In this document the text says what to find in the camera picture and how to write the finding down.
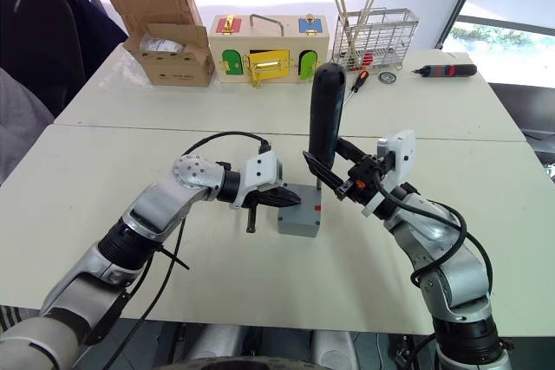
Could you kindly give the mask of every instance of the black screwdriver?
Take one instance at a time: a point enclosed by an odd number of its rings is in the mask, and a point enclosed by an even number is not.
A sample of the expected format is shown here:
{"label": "black screwdriver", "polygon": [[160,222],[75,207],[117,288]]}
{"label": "black screwdriver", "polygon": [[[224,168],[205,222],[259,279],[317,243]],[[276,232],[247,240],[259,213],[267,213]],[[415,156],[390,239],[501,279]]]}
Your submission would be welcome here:
{"label": "black screwdriver", "polygon": [[422,77],[468,77],[476,74],[477,68],[474,64],[456,65],[426,65],[413,70],[413,73]]}
{"label": "black screwdriver", "polygon": [[362,85],[364,84],[364,82],[368,78],[368,75],[369,75],[368,71],[366,71],[366,70],[362,71],[358,75],[358,77],[356,77],[355,84],[353,84],[353,87],[350,88],[350,91],[352,91],[353,93],[356,93],[358,91],[358,89],[360,87],[362,87]]}

